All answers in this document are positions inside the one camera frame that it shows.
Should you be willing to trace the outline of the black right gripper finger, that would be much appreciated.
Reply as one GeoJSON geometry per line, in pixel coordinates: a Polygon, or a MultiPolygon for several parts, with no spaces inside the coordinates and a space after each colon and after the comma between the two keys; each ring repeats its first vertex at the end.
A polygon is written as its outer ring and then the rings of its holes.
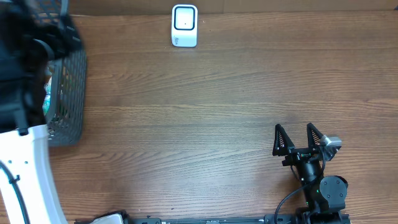
{"type": "Polygon", "coordinates": [[[307,141],[310,148],[316,148],[321,145],[323,134],[312,124],[307,124],[307,141]]]}
{"type": "Polygon", "coordinates": [[[275,126],[275,138],[272,155],[287,156],[293,149],[295,149],[295,145],[285,132],[285,129],[280,124],[277,124],[275,126]]]}

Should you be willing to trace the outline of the tissue pack white green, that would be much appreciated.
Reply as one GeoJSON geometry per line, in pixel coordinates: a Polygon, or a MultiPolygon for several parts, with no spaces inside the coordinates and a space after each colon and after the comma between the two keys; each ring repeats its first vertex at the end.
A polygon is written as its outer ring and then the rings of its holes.
{"type": "Polygon", "coordinates": [[[48,82],[44,85],[44,89],[45,89],[46,94],[45,94],[44,102],[42,105],[42,109],[43,109],[44,115],[46,115],[50,108],[52,78],[49,78],[48,82]]]}

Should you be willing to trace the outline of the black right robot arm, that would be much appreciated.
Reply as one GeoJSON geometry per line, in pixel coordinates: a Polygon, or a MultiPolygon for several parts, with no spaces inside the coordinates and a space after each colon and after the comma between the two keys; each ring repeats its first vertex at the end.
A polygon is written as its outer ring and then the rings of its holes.
{"type": "Polygon", "coordinates": [[[340,150],[342,140],[322,134],[308,123],[307,142],[307,147],[297,148],[282,125],[275,126],[272,155],[284,157],[282,165],[290,168],[301,187],[281,200],[271,216],[272,223],[350,223],[349,216],[341,212],[346,207],[347,180],[325,175],[326,163],[340,150]],[[280,215],[283,204],[299,192],[303,192],[306,206],[296,209],[293,215],[280,215]]]}

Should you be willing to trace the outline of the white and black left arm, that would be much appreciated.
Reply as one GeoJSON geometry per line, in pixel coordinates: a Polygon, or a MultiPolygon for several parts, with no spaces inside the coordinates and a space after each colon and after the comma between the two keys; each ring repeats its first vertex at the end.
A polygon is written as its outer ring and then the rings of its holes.
{"type": "Polygon", "coordinates": [[[11,223],[66,223],[49,149],[82,135],[87,57],[69,2],[1,2],[1,196],[11,223]]]}

